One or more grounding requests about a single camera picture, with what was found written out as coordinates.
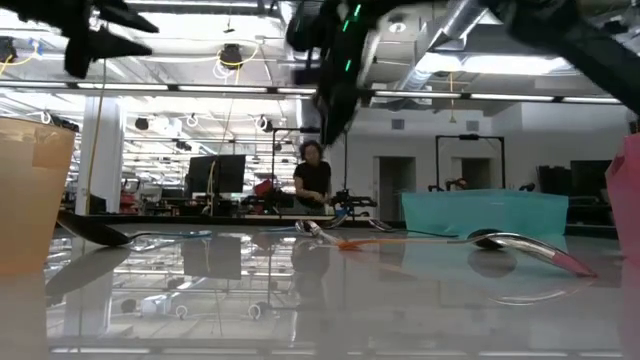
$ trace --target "man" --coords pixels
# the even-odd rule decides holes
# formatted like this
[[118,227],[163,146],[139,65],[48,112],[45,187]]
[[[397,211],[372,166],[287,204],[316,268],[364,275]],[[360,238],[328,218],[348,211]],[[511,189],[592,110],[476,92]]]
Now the man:
[[315,140],[300,146],[303,163],[296,167],[296,208],[305,215],[325,215],[324,205],[331,200],[331,166],[322,161],[324,150]]

